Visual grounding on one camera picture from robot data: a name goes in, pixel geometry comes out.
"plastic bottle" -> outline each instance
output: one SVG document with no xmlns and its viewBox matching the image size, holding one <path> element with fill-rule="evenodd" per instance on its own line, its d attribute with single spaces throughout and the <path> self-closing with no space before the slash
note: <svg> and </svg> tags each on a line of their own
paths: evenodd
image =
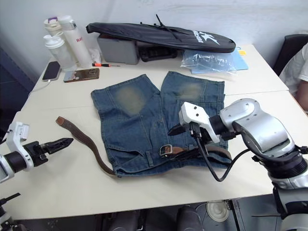
<svg viewBox="0 0 308 231">
<path fill-rule="evenodd" d="M 91 56 L 72 17 L 69 15 L 58 17 L 58 21 L 80 66 L 83 68 L 90 68 L 92 65 Z"/>
<path fill-rule="evenodd" d="M 57 33 L 62 32 L 62 27 L 61 27 L 60 23 L 58 22 L 58 17 L 51 17 L 51 18 L 46 19 L 44 21 L 44 27 L 51 36 L 54 36 Z M 60 37 L 64 40 L 65 45 L 66 45 L 68 51 L 71 53 L 71 56 L 73 57 L 74 61 L 77 62 L 77 58 L 76 58 L 71 46 L 66 41 L 64 33 L 62 33 L 60 35 Z"/>
<path fill-rule="evenodd" d="M 64 40 L 60 37 L 63 32 L 57 33 L 55 36 L 45 35 L 45 46 L 60 64 L 64 71 L 76 70 L 75 61 L 65 46 Z"/>
</svg>

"denim shorts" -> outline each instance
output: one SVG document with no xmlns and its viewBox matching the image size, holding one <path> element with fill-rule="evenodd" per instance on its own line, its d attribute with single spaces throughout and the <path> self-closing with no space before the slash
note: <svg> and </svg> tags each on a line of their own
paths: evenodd
<svg viewBox="0 0 308 231">
<path fill-rule="evenodd" d="M 205 167 L 202 157 L 174 159 L 161 156 L 162 146 L 196 148 L 189 132 L 168 136 L 179 123 L 183 102 L 201 106 L 209 116 L 224 106 L 224 82 L 169 72 L 161 91 L 146 75 L 94 90 L 91 93 L 101 119 L 102 138 L 117 176 L 147 176 L 183 166 Z M 227 142 L 215 144 L 227 149 Z M 214 167 L 226 168 L 231 160 L 209 153 Z"/>
</svg>

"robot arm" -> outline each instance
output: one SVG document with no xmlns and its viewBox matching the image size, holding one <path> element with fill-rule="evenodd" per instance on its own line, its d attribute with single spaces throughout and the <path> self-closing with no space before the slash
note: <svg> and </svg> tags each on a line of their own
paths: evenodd
<svg viewBox="0 0 308 231">
<path fill-rule="evenodd" d="M 219 142 L 220 137 L 230 140 L 240 134 L 248 149 L 256 155 L 254 160 L 268 170 L 273 183 L 283 189 L 308 187 L 307 161 L 302 156 L 308 152 L 307 148 L 299 149 L 283 124 L 263 112 L 256 100 L 240 99 L 213 117 L 202 107 L 185 102 L 179 118 L 180 125 L 172 128 L 169 135 L 189 128 L 197 143 L 202 139 L 206 144 Z M 202 152 L 203 147 L 199 145 L 199 149 Z"/>
<path fill-rule="evenodd" d="M 238 154 L 223 177 L 218 178 L 207 159 L 205 144 L 230 140 L 241 135 L 253 160 L 263 165 L 274 185 L 277 211 L 283 220 L 282 230 L 308 230 L 308 161 L 302 154 L 307 147 L 297 147 L 283 124 L 263 112 L 253 99 L 241 99 L 222 109 L 219 115 L 209 117 L 202 107 L 185 102 L 179 112 L 180 124 L 169 131 L 177 135 L 189 128 L 198 144 L 209 170 L 217 181 L 223 181 Z"/>
<path fill-rule="evenodd" d="M 21 170 L 30 171 L 48 161 L 45 153 L 53 154 L 69 146 L 73 138 L 62 138 L 54 142 L 39 144 L 35 141 L 22 145 L 28 136 L 29 125 L 11 123 L 7 134 L 7 145 L 11 153 L 0 155 L 0 183 L 14 177 Z"/>
</svg>

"person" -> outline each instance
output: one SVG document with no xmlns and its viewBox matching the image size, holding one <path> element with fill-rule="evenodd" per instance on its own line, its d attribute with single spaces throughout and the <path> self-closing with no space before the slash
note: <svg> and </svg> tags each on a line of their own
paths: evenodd
<svg viewBox="0 0 308 231">
<path fill-rule="evenodd" d="M 308 43 L 287 63 L 279 78 L 308 113 Z"/>
</svg>

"white table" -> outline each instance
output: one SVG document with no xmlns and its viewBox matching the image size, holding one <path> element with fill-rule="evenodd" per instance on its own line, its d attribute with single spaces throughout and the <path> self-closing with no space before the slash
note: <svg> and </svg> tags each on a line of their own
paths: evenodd
<svg viewBox="0 0 308 231">
<path fill-rule="evenodd" d="M 287 91 L 227 96 L 225 105 L 240 98 L 254 98 L 264 111 L 279 118 L 298 145 L 307 145 L 303 128 L 308 118 Z M 26 142 L 48 142 L 71 137 L 69 131 L 54 121 L 63 116 L 93 138 L 108 162 L 101 140 L 100 120 L 93 106 L 46 109 L 31 116 L 17 113 L 14 120 L 30 124 Z M 242 139 L 229 142 L 235 157 L 244 150 Z M 1 153 L 8 152 L 6 144 Z M 152 177 L 111 178 L 98 166 L 94 155 L 78 141 L 49 156 L 49 162 L 30 172 L 19 172 L 0 185 L 2 197 L 20 192 L 22 196 L 4 207 L 15 219 L 51 218 L 106 213 L 157 206 L 229 199 L 271 193 L 272 184 L 263 166 L 247 153 L 234 165 L 228 177 L 216 182 L 206 168 L 184 167 Z"/>
<path fill-rule="evenodd" d="M 101 67 L 99 79 L 75 83 L 64 83 L 64 72 L 62 72 L 59 80 L 52 81 L 44 90 L 33 92 L 23 110 L 92 106 L 93 101 L 90 93 L 94 89 L 102 89 L 142 74 L 147 74 L 160 89 L 168 71 L 177 71 L 184 75 L 214 81 L 225 81 L 226 95 L 288 90 L 253 45 L 242 46 L 242 49 L 247 52 L 243 58 L 249 69 L 237 71 L 235 75 L 226 73 L 192 75 L 189 69 L 180 67 L 180 59 L 147 63 L 140 60 L 138 65 L 120 64 L 120 67 Z M 34 89 L 46 84 L 39 79 Z"/>
<path fill-rule="evenodd" d="M 266 112 L 279 118 L 298 145 L 307 145 L 304 129 L 308 118 L 288 93 L 253 46 L 242 46 L 249 70 L 238 71 L 237 76 L 224 74 L 197 75 L 197 77 L 226 82 L 225 106 L 240 98 L 258 100 Z M 76 83 L 59 80 L 30 95 L 21 112 L 14 118 L 30 125 L 26 143 L 40 143 L 71 137 L 69 131 L 55 123 L 60 115 L 75 123 L 97 144 L 108 163 L 101 139 L 101 122 L 93 106 L 90 92 L 146 73 L 160 88 L 167 70 L 190 75 L 179 68 L 179 60 L 149 62 L 101 68 L 100 79 Z M 46 83 L 40 80 L 36 88 Z M 240 137 L 229 142 L 229 151 L 235 157 L 246 149 Z M 8 153 L 6 144 L 0 153 Z M 206 168 L 184 167 L 151 177 L 111 178 L 98 166 L 88 147 L 74 141 L 68 148 L 51 156 L 49 161 L 30 172 L 19 172 L 0 185 L 0 196 L 16 192 L 15 198 L 4 207 L 14 219 L 51 218 L 97 214 L 157 206 L 178 205 L 254 196 L 271 193 L 272 184 L 264 167 L 251 160 L 251 153 L 242 156 L 222 183 L 216 182 Z"/>
</svg>

